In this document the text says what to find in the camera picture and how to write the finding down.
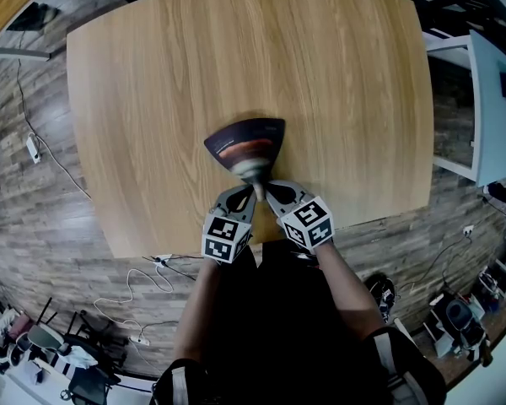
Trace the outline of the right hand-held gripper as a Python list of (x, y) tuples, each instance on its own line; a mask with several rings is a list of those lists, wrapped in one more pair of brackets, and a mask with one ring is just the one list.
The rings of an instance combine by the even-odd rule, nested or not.
[(320, 196), (314, 196), (296, 182), (283, 180), (269, 181), (265, 195), (288, 240), (313, 252), (332, 238), (332, 213)]

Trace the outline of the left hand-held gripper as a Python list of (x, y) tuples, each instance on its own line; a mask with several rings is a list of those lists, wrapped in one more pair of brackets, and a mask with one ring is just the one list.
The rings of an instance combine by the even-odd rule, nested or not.
[(247, 247), (256, 207), (252, 185), (222, 192), (202, 227), (202, 255), (217, 263), (232, 263)]

